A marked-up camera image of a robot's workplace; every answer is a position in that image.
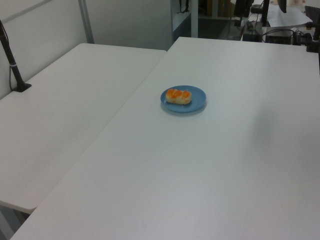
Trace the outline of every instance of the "plate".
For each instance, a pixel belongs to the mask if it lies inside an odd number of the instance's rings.
[[[167,102],[166,93],[168,89],[178,89],[182,91],[188,90],[192,94],[191,102],[186,105]],[[195,86],[180,85],[180,86],[173,86],[168,89],[161,94],[160,100],[165,108],[173,112],[190,113],[190,112],[201,109],[206,103],[207,96],[205,92]]]

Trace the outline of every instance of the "bread roll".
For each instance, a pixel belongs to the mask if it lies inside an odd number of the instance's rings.
[[[166,92],[165,99],[172,104],[189,104],[191,102],[191,92],[170,88]]]

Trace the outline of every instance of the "wall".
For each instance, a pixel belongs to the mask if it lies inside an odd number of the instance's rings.
[[[182,0],[181,10],[186,8],[186,0]],[[191,10],[191,0],[189,0],[189,10]],[[180,12],[179,0],[171,0],[171,15],[172,15],[172,28],[173,31],[191,14],[191,11],[185,13]]]
[[[305,5],[320,8],[320,0],[305,0]]]
[[[78,0],[49,1],[8,21],[4,27],[24,81],[76,45],[87,42]],[[0,46],[0,99],[8,93],[9,63]]]
[[[87,0],[94,43],[168,50],[171,0]]]

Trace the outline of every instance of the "paper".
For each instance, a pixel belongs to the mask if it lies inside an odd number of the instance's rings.
[[[271,27],[297,26],[312,22],[298,8],[287,6],[286,13],[283,13],[279,6],[271,4],[269,5],[267,19]]]

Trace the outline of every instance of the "tabletop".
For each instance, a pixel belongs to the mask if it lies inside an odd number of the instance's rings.
[[[31,213],[164,56],[80,44],[0,101],[0,204]]]
[[[317,240],[319,103],[305,47],[179,38],[12,240]]]

